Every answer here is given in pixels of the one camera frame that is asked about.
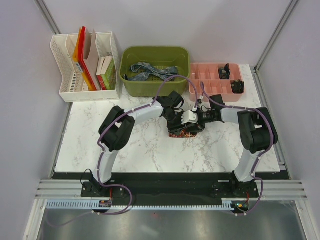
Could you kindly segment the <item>red patterned tie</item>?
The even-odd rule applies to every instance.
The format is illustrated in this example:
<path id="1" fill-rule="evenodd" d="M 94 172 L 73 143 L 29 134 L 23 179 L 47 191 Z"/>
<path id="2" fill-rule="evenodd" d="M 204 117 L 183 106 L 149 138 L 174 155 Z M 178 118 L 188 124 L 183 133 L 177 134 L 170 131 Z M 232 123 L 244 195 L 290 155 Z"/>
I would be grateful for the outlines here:
<path id="1" fill-rule="evenodd" d="M 197 133 L 190 133 L 186 132 L 186 130 L 182 130 L 179 134 L 169 133 L 168 136 L 170 138 L 180 138 L 180 139 L 186 139 L 186 138 L 195 138 L 198 134 Z"/>

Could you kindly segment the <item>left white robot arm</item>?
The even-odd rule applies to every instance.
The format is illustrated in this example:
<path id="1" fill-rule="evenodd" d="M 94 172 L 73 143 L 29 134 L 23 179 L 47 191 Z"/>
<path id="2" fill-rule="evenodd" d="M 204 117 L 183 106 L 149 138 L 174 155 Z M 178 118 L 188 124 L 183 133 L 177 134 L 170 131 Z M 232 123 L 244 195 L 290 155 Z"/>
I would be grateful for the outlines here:
<path id="1" fill-rule="evenodd" d="M 99 197 L 109 193 L 108 181 L 112 177 L 115 160 L 119 151 L 129 142 L 135 126 L 163 117 L 167 121 L 167 127 L 177 127 L 176 132 L 179 133 L 184 125 L 183 113 L 178 111 L 178 107 L 183 104 L 183 97 L 173 91 L 168 96 L 157 97 L 132 109 L 122 109 L 118 105 L 113 107 L 99 129 L 98 146 L 101 147 L 101 154 L 93 172 L 96 181 L 92 185 L 92 191 Z"/>

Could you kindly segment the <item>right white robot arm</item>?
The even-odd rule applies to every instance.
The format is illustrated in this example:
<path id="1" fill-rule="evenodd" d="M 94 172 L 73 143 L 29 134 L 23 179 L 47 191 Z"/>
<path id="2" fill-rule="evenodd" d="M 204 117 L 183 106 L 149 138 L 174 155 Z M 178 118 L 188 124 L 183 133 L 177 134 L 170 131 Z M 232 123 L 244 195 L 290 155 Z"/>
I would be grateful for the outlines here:
<path id="1" fill-rule="evenodd" d="M 236 178 L 229 184 L 229 191 L 235 197 L 247 191 L 246 182 L 254 180 L 262 155 L 278 142 L 278 133 L 266 107 L 242 107 L 225 105 L 220 94 L 209 97 L 210 108 L 197 114 L 199 126 L 213 122 L 233 123 L 239 128 L 243 152 L 238 166 L 233 171 Z"/>

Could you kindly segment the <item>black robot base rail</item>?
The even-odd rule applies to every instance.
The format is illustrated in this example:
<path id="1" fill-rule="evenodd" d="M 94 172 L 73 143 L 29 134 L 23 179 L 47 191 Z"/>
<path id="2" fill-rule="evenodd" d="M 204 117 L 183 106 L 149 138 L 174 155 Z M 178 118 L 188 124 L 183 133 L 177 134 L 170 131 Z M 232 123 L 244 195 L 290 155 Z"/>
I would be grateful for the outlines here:
<path id="1" fill-rule="evenodd" d="M 239 183 L 233 173 L 113 173 L 105 187 L 84 179 L 82 197 L 111 198 L 115 206 L 212 206 L 259 196 L 254 180 Z"/>

